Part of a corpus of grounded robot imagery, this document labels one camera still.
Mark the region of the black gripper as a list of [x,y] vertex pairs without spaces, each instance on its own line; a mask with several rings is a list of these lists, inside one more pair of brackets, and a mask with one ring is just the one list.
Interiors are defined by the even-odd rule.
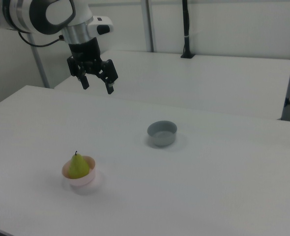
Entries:
[[71,76],[76,77],[81,82],[83,89],[89,87],[87,74],[98,75],[106,86],[108,94],[114,92],[114,83],[118,74],[111,59],[103,61],[97,38],[82,44],[68,45],[72,56],[67,59]]

